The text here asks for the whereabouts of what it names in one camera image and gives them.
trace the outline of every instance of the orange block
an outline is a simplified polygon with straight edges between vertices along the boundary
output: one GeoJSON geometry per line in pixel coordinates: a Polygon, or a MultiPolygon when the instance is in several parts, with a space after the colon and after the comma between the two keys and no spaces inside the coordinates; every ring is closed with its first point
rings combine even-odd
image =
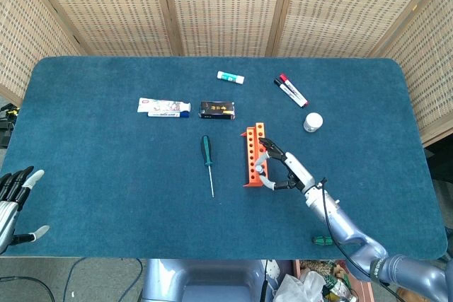
{"type": "MultiPolygon", "coordinates": [[[[258,140],[259,137],[265,137],[264,123],[256,123],[254,127],[248,127],[241,136],[245,137],[247,142],[248,184],[245,184],[244,187],[262,187],[260,176],[255,171],[255,162],[265,153],[264,146],[258,140]]],[[[265,161],[261,166],[265,170],[267,178],[268,162],[265,161]]]]}

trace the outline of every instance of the table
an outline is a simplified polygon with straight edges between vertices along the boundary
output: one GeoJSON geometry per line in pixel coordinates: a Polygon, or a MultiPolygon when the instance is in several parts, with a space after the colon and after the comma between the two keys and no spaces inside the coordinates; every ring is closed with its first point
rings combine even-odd
{"type": "MultiPolygon", "coordinates": [[[[244,188],[246,127],[292,152],[390,253],[436,258],[442,219],[400,67],[390,59],[51,57],[33,71],[2,173],[46,171],[16,232],[49,224],[7,255],[199,259],[333,258],[297,190],[244,188]],[[244,85],[216,79],[241,74],[244,85]],[[301,109],[273,83],[285,72],[301,109]],[[189,118],[137,113],[139,97],[184,100],[189,118]],[[236,119],[202,120],[201,100],[232,100],[236,119]],[[309,134],[309,112],[324,124],[309,134]],[[216,197],[200,138],[211,137],[216,197]]],[[[285,169],[268,162],[270,178],[285,169]]]]}

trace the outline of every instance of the screwdriver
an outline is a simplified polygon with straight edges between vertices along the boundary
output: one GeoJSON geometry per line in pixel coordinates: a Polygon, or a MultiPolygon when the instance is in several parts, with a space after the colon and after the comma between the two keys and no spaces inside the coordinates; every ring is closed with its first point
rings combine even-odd
{"type": "Polygon", "coordinates": [[[211,176],[211,165],[212,165],[211,141],[210,138],[206,135],[201,137],[201,153],[203,154],[203,158],[205,159],[205,165],[210,171],[211,194],[212,198],[214,198],[214,188],[212,187],[212,176],[211,176]]]}

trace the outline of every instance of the black box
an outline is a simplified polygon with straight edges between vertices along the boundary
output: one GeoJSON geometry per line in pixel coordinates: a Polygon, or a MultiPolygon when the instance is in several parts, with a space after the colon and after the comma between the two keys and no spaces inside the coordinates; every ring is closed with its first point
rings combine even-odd
{"type": "Polygon", "coordinates": [[[233,120],[235,118],[234,102],[208,102],[202,100],[200,104],[201,118],[212,118],[215,120],[233,120]]]}

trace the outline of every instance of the robotic hand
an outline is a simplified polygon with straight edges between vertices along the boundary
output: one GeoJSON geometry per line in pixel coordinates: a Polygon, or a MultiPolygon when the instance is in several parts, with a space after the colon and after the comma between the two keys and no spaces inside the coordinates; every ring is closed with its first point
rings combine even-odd
{"type": "Polygon", "coordinates": [[[19,212],[22,210],[30,191],[44,175],[43,170],[38,170],[27,179],[32,171],[33,167],[30,166],[13,175],[7,173],[0,178],[0,254],[5,252],[9,245],[35,242],[50,228],[49,226],[41,226],[34,233],[13,234],[19,212]]]}
{"type": "Polygon", "coordinates": [[[327,224],[337,245],[358,243],[359,249],[347,259],[350,272],[360,280],[396,284],[426,296],[431,301],[453,302],[453,261],[441,270],[427,262],[403,255],[390,256],[385,248],[363,233],[338,206],[324,188],[326,179],[315,183],[313,176],[289,152],[284,153],[273,141],[260,138],[266,152],[256,161],[256,172],[272,190],[297,188],[306,205],[327,224]],[[288,169],[288,180],[273,182],[266,178],[261,164],[269,158],[281,161],[288,169]]]}

